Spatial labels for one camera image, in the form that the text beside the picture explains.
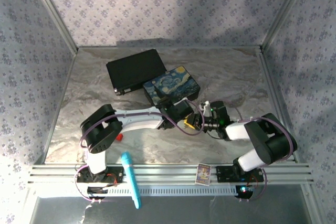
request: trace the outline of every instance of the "table surface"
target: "table surface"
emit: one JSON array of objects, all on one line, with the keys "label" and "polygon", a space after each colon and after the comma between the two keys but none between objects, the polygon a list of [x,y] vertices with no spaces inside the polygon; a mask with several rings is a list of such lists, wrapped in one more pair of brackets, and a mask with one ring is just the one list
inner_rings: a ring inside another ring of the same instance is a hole
[{"label": "table surface", "polygon": [[[147,49],[80,48],[75,58],[46,163],[84,162],[79,147],[80,123],[104,104],[121,110],[150,107],[143,90],[116,96],[106,63]],[[158,49],[167,70],[184,66],[201,86],[197,103],[222,99],[232,120],[237,107],[244,118],[272,112],[258,60],[239,49]],[[246,140],[225,142],[201,133],[187,136],[178,129],[126,132],[107,150],[107,162],[119,163],[129,151],[134,163],[231,163],[252,149]]]}]

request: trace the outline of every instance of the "black case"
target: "black case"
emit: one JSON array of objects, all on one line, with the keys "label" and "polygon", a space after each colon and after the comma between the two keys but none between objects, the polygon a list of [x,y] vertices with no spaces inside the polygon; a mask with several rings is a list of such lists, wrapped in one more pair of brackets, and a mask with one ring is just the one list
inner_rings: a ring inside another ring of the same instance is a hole
[{"label": "black case", "polygon": [[158,105],[164,97],[169,98],[173,103],[185,97],[193,101],[197,99],[201,89],[183,66],[146,82],[143,87],[147,99],[153,106]]},{"label": "black case", "polygon": [[142,88],[142,85],[167,70],[155,49],[106,64],[116,95]]}]

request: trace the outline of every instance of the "blue marker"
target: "blue marker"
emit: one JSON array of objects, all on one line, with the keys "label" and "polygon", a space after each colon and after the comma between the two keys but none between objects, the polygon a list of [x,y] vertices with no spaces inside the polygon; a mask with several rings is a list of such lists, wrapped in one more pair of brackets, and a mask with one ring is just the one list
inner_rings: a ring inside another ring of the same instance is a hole
[{"label": "blue marker", "polygon": [[140,193],[137,181],[135,180],[132,159],[129,152],[124,152],[121,154],[121,164],[124,167],[126,176],[129,178],[129,183],[131,184],[131,195],[135,204],[135,208],[139,209],[141,207]]}]

